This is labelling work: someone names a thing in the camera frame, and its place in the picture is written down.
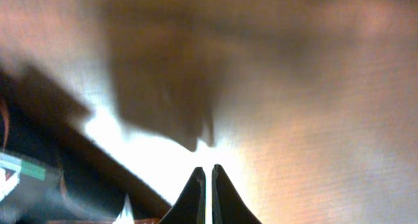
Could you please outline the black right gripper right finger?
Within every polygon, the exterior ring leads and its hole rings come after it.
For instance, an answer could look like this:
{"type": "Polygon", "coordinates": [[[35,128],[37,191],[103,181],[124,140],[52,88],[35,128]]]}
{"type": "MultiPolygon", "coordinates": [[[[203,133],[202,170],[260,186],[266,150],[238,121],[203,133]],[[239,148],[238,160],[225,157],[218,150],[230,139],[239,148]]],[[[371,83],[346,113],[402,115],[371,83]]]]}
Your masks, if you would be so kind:
{"type": "Polygon", "coordinates": [[[212,169],[212,219],[213,224],[261,224],[219,164],[212,169]]]}

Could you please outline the black orange-patterned jersey shirt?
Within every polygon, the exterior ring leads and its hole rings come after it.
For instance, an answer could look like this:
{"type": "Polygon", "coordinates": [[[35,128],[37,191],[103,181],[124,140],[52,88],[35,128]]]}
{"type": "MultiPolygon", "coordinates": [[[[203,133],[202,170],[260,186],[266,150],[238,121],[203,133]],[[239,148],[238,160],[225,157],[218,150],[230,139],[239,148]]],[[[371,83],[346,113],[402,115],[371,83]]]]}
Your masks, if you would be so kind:
{"type": "Polygon", "coordinates": [[[108,223],[125,199],[138,219],[166,214],[168,202],[70,125],[90,114],[35,70],[19,80],[1,74],[1,161],[21,166],[2,223],[108,223]]]}

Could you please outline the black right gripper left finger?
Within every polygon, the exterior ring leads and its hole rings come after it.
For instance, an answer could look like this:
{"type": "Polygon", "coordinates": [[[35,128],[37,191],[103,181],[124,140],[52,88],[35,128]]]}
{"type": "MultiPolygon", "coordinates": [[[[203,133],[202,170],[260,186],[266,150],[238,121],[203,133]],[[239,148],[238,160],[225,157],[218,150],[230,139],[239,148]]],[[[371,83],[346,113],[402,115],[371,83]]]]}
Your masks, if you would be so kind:
{"type": "Polygon", "coordinates": [[[205,224],[206,175],[196,167],[172,208],[159,224],[205,224]]]}

